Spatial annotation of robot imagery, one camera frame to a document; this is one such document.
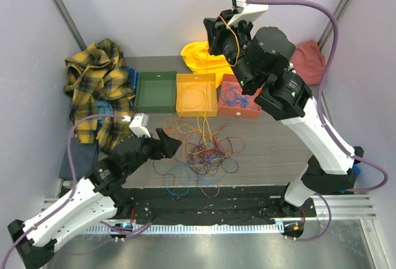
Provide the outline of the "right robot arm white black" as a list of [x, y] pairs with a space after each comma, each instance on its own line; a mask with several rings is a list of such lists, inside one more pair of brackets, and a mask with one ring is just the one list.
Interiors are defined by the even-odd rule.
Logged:
[[295, 45], [277, 27], [261, 27], [251, 35], [252, 22], [234, 17], [227, 10], [204, 19], [209, 54], [223, 55], [242, 93], [253, 96], [261, 110], [291, 129], [312, 153], [304, 172], [287, 185], [280, 211], [294, 216], [314, 194], [354, 188], [353, 155], [364, 151], [347, 144], [319, 117], [311, 89], [291, 65]]

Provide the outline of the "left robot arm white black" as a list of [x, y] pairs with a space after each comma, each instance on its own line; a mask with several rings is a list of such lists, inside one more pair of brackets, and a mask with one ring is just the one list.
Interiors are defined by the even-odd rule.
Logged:
[[26, 268], [41, 268], [64, 244], [90, 226], [131, 214], [126, 179], [148, 160], [172, 158], [181, 141], [156, 129], [157, 138], [131, 134], [63, 197], [34, 218], [14, 220], [8, 231]]

